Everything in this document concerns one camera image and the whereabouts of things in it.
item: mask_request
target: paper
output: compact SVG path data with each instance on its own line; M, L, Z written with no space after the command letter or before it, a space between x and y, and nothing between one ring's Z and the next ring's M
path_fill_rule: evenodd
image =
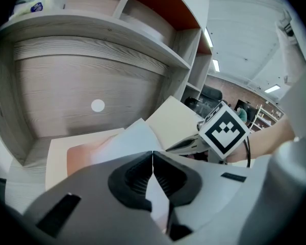
M88 143L100 145L122 131L124 129L120 128L51 140L46 162L45 190L52 188L67 178L67 153L69 149ZM88 162L83 162L82 165L79 165L79 169L87 164Z
M197 123L203 120L193 110L170 96L147 120L166 150L179 141L198 133Z
M139 119L95 152L92 163L106 162L140 152L161 150L154 132L143 119ZM169 200L154 175L148 181L145 197L152 202L152 219L164 231L168 222Z
M103 149L94 153L91 159L95 164L131 154L161 150L154 132L143 119L139 119L124 132L115 136Z

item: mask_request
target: label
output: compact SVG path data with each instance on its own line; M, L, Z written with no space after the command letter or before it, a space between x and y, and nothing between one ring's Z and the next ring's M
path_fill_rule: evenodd
M43 6L42 6L42 3L41 2L38 2L37 4L33 5L31 7L31 12L39 12L39 11L42 11L43 10Z

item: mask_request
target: brick wall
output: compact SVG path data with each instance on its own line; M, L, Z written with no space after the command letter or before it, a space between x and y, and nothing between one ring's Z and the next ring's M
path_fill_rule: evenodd
M223 99L226 100L228 104L231 104L232 108L236 106L238 100L242 100L245 103L249 101L250 105L252 105L254 108L256 108L256 105L262 104L263 109L270 113L273 109L274 116L275 112L278 110L273 104L266 104L266 99L226 80L214 76L208 76L205 81L205 85L220 90L222 92Z

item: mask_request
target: black cable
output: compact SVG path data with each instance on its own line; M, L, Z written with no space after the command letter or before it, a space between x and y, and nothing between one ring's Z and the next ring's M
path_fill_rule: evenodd
M250 168L250 144L249 144L249 138L247 137L247 142L246 140L244 141L246 152L247 152L247 168Z

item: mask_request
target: orange panel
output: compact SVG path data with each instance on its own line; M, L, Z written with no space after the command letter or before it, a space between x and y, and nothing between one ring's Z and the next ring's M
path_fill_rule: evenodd
M182 0L137 0L161 15L177 31L199 28L195 17Z

